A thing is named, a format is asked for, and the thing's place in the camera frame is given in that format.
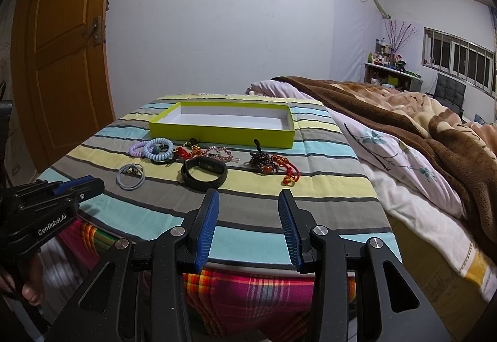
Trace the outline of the person's left hand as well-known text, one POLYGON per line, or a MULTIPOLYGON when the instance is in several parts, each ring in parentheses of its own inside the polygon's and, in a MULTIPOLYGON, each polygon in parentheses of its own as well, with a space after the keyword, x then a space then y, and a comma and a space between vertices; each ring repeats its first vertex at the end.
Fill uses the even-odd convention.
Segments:
POLYGON ((7 271, 1 270, 1 291, 5 291, 7 294, 20 292, 31 306, 39 306, 43 303, 45 287, 43 284, 43 265, 39 256, 35 255, 31 260, 22 287, 15 284, 13 277, 7 271))

